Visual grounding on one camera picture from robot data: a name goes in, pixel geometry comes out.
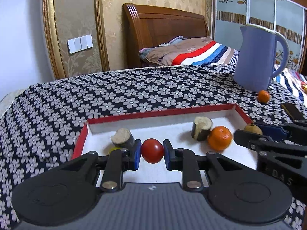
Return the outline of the white wall switch panel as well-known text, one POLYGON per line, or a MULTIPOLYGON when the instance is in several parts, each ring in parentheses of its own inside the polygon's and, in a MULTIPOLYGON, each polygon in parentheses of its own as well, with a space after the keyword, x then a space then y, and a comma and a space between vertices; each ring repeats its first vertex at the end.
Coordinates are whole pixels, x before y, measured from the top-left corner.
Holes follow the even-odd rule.
POLYGON ((84 35, 67 41, 69 54, 77 53, 82 50, 93 48, 92 35, 84 35))

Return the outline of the glass sliding wardrobe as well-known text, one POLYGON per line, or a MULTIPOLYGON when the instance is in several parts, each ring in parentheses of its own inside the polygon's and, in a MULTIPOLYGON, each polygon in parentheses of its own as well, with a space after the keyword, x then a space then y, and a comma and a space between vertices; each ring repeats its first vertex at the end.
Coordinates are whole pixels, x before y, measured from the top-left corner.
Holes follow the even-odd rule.
POLYGON ((281 33, 289 45, 287 67, 303 71, 306 60, 305 0, 211 0, 211 36, 239 49, 240 27, 256 24, 281 33))

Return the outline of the large green tomato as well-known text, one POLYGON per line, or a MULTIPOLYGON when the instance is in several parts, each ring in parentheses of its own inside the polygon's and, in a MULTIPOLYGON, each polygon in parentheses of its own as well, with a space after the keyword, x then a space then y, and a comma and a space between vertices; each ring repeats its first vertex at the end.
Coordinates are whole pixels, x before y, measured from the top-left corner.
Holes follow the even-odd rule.
POLYGON ((108 155, 110 155, 111 154, 111 152, 113 152, 113 151, 116 151, 116 150, 119 150, 119 149, 121 149, 120 147, 112 147, 112 148, 110 148, 109 149, 109 152, 108 152, 108 155))

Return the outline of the red cherry tomato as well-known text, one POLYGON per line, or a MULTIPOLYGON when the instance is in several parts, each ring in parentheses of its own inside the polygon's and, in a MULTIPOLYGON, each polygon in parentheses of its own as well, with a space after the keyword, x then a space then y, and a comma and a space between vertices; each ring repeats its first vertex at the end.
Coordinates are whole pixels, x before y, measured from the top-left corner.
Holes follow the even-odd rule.
POLYGON ((164 156, 164 147, 156 139, 145 140, 141 146, 141 154, 148 163, 158 163, 164 156))

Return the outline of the small orange kumquat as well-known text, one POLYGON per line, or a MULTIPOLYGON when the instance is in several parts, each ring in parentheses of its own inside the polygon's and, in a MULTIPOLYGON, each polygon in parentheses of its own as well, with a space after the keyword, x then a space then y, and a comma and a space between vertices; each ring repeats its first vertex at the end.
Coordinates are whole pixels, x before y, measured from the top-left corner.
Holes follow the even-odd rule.
POLYGON ((261 90, 258 92, 257 94, 257 100, 260 102, 260 103, 268 103, 268 101, 270 101, 270 94, 269 92, 265 91, 265 90, 261 90))

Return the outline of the striped folded blanket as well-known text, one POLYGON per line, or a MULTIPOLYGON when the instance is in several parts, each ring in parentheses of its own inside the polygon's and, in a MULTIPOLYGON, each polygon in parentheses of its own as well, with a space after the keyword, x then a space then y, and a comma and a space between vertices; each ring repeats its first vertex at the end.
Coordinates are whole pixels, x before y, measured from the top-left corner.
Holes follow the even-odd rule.
POLYGON ((139 51, 140 59, 164 67, 207 64, 236 64, 240 51, 212 40, 210 37, 186 39, 178 36, 168 43, 139 51))

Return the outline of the orange mandarin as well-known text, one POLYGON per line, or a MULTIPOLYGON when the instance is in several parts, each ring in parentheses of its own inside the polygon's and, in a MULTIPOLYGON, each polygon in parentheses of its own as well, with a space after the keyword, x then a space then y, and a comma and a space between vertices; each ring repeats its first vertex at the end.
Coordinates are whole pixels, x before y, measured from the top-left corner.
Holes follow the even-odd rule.
POLYGON ((223 151, 232 142, 232 133, 224 126, 214 127, 207 137, 207 143, 215 151, 223 151))

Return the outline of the black white floral tablecloth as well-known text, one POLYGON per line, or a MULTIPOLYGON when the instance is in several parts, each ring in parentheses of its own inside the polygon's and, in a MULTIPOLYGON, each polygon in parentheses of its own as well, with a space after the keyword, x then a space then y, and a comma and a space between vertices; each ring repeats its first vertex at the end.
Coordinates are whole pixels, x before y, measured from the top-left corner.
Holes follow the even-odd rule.
POLYGON ((18 223, 12 190, 22 181, 69 161, 92 118, 237 103, 254 121, 289 122, 282 103, 306 113, 287 81, 274 80, 267 104, 233 80, 233 64, 145 68, 81 75, 35 84, 1 116, 1 229, 18 223))

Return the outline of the wooden bed headboard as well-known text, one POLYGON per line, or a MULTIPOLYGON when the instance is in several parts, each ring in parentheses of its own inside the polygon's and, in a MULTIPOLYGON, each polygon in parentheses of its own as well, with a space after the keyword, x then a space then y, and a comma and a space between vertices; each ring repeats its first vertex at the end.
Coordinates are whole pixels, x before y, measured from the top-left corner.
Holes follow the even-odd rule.
POLYGON ((127 67, 142 67, 138 55, 143 48, 156 47, 177 36, 186 38, 209 36, 205 17, 184 10, 167 7, 122 5, 126 38, 127 67))

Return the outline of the tan longan fruit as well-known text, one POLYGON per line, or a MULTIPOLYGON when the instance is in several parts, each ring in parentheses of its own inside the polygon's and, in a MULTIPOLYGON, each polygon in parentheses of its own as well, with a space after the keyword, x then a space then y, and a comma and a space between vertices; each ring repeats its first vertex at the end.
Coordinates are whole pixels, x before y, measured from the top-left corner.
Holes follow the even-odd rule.
POLYGON ((262 130, 255 124, 247 124, 243 130, 258 135, 263 135, 262 130))

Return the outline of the gold wall moulding frame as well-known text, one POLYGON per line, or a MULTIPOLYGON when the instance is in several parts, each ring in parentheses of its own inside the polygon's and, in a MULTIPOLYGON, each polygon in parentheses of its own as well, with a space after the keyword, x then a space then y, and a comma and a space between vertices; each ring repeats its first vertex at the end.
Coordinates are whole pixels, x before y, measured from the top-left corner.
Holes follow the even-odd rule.
POLYGON ((109 71, 102 0, 42 0, 42 16, 56 80, 109 71), (69 54, 67 41, 89 34, 93 48, 69 54))

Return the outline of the black smartphone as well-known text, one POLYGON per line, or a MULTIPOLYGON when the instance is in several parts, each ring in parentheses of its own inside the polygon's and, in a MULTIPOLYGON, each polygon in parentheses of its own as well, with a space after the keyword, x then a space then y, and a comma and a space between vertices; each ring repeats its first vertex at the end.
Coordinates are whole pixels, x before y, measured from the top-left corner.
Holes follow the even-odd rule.
POLYGON ((292 121, 306 121, 303 114, 292 103, 282 103, 281 108, 286 112, 292 121))

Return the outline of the dark eggplant chunk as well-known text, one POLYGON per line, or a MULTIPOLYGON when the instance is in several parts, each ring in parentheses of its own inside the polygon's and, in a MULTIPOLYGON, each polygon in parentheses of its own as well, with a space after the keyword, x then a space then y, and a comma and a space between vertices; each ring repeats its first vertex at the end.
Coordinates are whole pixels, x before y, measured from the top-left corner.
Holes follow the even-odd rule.
POLYGON ((120 128, 110 137, 115 147, 131 149, 135 143, 134 137, 129 129, 120 128))
POLYGON ((213 122, 205 116, 197 116, 194 119, 191 136, 196 141, 205 141, 211 132, 213 122))

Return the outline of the red white shallow box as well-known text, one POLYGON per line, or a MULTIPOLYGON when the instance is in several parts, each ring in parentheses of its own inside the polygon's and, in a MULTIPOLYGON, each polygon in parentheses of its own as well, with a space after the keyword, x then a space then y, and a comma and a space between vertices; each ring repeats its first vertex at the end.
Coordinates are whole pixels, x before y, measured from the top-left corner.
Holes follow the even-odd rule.
MULTIPOLYGON (((106 156, 114 147, 110 138, 120 128, 129 129, 135 140, 140 139, 144 142, 153 138, 162 144, 165 139, 169 139, 174 149, 190 149, 196 155, 205 156, 212 149, 206 141, 198 142, 191 136, 193 121, 197 116, 210 118, 213 127, 224 126, 232 134, 238 129, 243 130, 246 124, 252 122, 237 104, 207 105, 89 119, 78 137, 72 159, 90 151, 96 151, 100 156, 106 156)), ((238 146, 233 140, 221 154, 256 170, 256 152, 238 146)), ((181 173, 167 171, 164 159, 157 164, 150 164, 141 157, 137 171, 124 172, 123 183, 125 182, 181 183, 181 173)))

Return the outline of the blue plastic pitcher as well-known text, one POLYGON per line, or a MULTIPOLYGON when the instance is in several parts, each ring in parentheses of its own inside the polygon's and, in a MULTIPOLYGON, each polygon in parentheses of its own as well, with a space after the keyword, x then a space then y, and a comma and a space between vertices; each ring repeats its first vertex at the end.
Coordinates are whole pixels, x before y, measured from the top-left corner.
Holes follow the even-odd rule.
POLYGON ((260 92, 266 90, 273 78, 287 66, 289 45, 279 32, 256 24, 242 26, 243 43, 236 63, 234 81, 243 88, 260 92), (277 44, 283 47, 283 59, 274 70, 277 44))

